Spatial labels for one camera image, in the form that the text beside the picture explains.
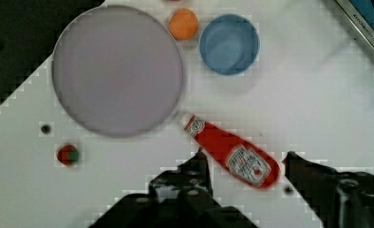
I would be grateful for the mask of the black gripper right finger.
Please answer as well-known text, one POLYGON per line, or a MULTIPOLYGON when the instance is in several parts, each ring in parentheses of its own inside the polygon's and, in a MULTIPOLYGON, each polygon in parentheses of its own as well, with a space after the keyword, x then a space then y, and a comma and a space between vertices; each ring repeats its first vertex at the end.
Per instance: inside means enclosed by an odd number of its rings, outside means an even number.
POLYGON ((324 228, 374 228, 374 175, 339 172, 290 151, 285 176, 324 228))

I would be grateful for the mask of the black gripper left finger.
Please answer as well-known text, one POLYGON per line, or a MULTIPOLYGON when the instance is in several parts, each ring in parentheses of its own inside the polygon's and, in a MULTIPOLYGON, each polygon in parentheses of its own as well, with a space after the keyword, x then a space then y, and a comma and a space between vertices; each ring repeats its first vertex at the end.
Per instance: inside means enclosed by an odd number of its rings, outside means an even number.
POLYGON ((238 209, 215 201, 207 157, 199 151, 151 180, 146 194, 121 198, 89 228, 258 227, 238 209))

